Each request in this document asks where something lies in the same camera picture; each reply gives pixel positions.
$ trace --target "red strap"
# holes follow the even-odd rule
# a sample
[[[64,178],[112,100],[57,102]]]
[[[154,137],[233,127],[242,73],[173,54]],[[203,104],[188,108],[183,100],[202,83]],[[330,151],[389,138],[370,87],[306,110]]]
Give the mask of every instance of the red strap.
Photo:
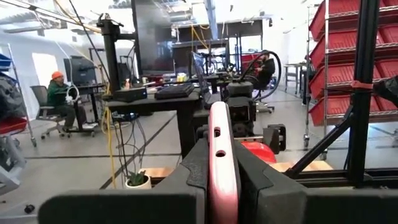
[[[351,87],[372,90],[373,89],[373,84],[361,83],[360,81],[354,80],[352,82],[352,84],[351,84]]]

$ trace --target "wooden board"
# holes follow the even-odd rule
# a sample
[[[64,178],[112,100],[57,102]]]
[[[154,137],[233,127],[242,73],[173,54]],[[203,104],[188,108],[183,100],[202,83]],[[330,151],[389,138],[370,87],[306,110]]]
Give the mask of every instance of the wooden board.
[[[285,172],[287,169],[291,168],[295,162],[279,162],[276,164],[271,164],[275,170],[279,172]],[[174,168],[173,167],[154,167],[154,168],[144,168],[140,171],[145,170],[145,174],[154,177],[162,178],[170,175]],[[333,168],[325,161],[313,161],[308,165],[304,171],[318,171],[318,170],[333,170]]]

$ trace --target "hole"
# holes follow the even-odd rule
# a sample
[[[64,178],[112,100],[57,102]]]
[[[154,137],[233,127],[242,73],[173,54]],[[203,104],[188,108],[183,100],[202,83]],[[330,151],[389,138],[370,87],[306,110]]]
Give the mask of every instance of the hole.
[[[219,127],[214,128],[214,137],[218,137],[221,135],[221,131]]]
[[[225,152],[222,150],[219,150],[216,152],[216,157],[224,157],[225,156]]]

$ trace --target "green jacket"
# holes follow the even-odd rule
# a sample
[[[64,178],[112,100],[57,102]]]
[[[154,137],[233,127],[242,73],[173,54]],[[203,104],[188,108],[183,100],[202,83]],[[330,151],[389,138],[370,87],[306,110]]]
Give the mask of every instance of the green jacket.
[[[47,105],[48,106],[62,106],[67,103],[67,89],[68,85],[63,84],[63,86],[57,85],[53,80],[50,81],[48,94],[47,94]]]

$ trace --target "potted plant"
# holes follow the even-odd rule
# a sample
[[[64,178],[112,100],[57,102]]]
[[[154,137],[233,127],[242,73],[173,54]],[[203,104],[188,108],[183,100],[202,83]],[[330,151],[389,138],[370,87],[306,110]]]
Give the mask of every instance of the potted plant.
[[[145,171],[139,173],[129,171],[126,179],[127,189],[151,189],[152,184],[150,182],[150,177],[145,175]]]

